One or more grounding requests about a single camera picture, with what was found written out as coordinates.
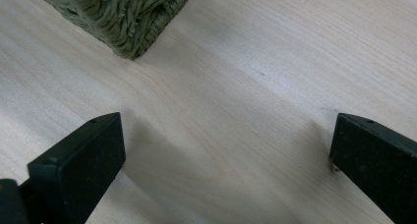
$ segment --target green woven basket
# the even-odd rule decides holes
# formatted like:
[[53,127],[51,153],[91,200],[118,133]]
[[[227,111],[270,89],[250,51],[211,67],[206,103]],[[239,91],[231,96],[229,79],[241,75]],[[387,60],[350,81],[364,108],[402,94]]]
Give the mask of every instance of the green woven basket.
[[121,57],[142,55],[187,0],[44,0]]

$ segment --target light wood table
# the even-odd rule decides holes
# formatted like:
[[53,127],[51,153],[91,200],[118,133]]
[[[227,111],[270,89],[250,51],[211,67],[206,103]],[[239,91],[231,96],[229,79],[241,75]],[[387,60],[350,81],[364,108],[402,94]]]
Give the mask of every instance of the light wood table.
[[328,162],[335,118],[417,140],[417,0],[189,0],[135,61],[0,0],[0,176],[120,111],[89,223],[391,223]]

